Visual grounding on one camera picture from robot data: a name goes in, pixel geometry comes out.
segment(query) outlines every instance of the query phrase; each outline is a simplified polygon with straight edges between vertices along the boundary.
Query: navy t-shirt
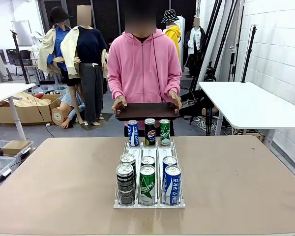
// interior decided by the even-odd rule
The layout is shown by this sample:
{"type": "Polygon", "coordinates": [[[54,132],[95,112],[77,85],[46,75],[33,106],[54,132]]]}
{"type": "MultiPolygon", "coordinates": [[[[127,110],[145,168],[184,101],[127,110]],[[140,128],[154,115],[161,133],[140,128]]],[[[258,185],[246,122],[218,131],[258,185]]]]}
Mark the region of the navy t-shirt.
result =
{"type": "Polygon", "coordinates": [[[85,29],[81,26],[77,51],[82,63],[97,63],[102,65],[101,52],[108,49],[103,35],[97,29],[85,29]]]}

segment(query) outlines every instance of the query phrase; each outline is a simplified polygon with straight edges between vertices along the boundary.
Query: dark gray pants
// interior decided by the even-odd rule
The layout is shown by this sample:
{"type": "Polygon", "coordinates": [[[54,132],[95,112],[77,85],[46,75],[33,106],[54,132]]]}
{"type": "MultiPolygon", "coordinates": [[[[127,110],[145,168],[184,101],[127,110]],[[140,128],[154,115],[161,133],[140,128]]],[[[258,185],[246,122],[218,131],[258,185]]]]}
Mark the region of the dark gray pants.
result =
{"type": "Polygon", "coordinates": [[[80,76],[85,100],[85,120],[95,122],[103,106],[103,69],[91,63],[80,63],[80,76]]]}

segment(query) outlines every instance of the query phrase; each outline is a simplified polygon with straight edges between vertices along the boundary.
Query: white tabletop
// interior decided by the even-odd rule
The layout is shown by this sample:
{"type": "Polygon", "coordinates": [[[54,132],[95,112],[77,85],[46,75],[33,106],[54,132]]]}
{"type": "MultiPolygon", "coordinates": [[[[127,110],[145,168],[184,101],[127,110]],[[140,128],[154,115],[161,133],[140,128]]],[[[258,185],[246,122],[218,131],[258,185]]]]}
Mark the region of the white tabletop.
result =
{"type": "Polygon", "coordinates": [[[199,82],[232,127],[294,129],[295,105],[246,82],[199,82]]]}
{"type": "Polygon", "coordinates": [[[0,84],[0,102],[12,95],[34,87],[36,84],[2,83],[0,84]]]}

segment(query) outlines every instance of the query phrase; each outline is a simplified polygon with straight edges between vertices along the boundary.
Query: yellow hoodie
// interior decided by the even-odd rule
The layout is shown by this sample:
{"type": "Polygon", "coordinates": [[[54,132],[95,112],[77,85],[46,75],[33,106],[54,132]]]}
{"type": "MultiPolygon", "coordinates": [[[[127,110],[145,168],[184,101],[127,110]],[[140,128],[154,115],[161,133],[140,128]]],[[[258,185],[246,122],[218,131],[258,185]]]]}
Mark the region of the yellow hoodie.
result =
{"type": "Polygon", "coordinates": [[[179,56],[179,37],[181,36],[180,30],[179,30],[179,26],[177,25],[173,25],[172,27],[168,28],[166,33],[165,33],[171,40],[173,40],[173,42],[176,45],[176,49],[177,49],[177,53],[178,53],[178,57],[180,60],[180,56],[179,56]]]}

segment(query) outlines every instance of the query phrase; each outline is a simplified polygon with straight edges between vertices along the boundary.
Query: blue and white can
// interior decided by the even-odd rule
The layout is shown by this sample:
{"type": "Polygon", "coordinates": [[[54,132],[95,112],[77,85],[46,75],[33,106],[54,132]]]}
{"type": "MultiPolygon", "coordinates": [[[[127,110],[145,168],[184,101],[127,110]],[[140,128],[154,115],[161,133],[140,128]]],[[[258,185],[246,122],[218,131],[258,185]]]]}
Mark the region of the blue and white can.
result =
{"type": "Polygon", "coordinates": [[[136,120],[128,121],[128,136],[129,136],[129,145],[136,147],[139,145],[139,128],[138,122],[136,120]]]}
{"type": "Polygon", "coordinates": [[[165,156],[163,158],[163,189],[165,189],[165,169],[169,165],[177,165],[177,158],[175,158],[174,156],[165,156]]]}
{"type": "Polygon", "coordinates": [[[178,166],[170,165],[165,169],[165,204],[177,205],[180,195],[181,169],[178,166]]]}

